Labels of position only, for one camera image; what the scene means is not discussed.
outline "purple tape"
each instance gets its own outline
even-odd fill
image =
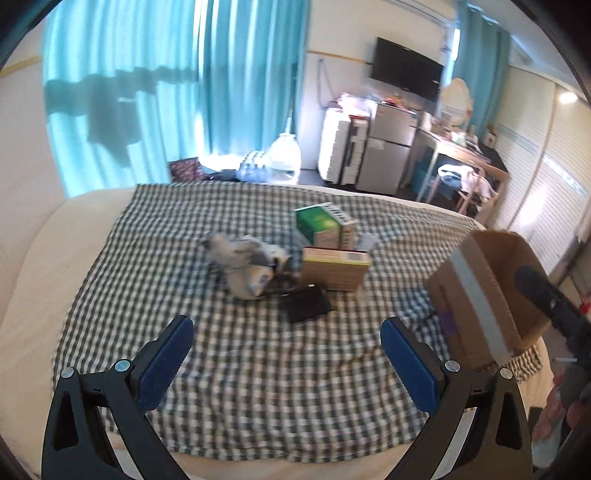
[[[441,327],[441,331],[445,338],[458,334],[456,320],[451,310],[439,315],[439,326]]]

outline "clothing on chair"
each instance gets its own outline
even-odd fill
[[[493,198],[495,191],[491,184],[474,172],[474,169],[469,165],[450,165],[446,164],[437,169],[437,173],[441,177],[441,181],[451,188],[460,189],[464,192],[477,193],[483,198]]]

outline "teal curtain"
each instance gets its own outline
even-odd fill
[[[166,183],[196,155],[195,3],[64,0],[43,45],[48,136],[68,196]]]
[[[199,155],[266,150],[297,115],[309,0],[197,0],[196,9]]]
[[[481,137],[497,112],[509,65],[511,37],[466,0],[458,2],[458,21],[461,35],[453,77],[463,79],[470,89],[474,99],[470,124]]]

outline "checkered blanket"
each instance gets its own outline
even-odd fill
[[[277,298],[234,299],[208,269],[206,232],[281,245],[299,265],[296,208],[334,202],[379,238],[363,291],[332,292],[326,318],[291,325]],[[64,324],[54,384],[133,358],[176,313],[196,324],[195,346],[165,401],[148,413],[170,450],[226,460],[333,462],[411,442],[426,415],[382,353],[392,315],[448,358],[427,277],[476,224],[362,196],[235,183],[139,186],[90,269]],[[535,349],[512,368],[541,368]],[[105,413],[107,428],[116,431]]]

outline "blue gripper pad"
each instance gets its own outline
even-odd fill
[[[160,405],[174,376],[193,346],[194,339],[193,321],[185,317],[166,337],[139,378],[138,396],[135,404],[140,411],[145,413]]]
[[[404,325],[397,319],[401,328]],[[380,330],[382,350],[396,370],[412,401],[421,411],[433,415],[439,406],[437,379],[421,360],[392,319],[385,320]]]

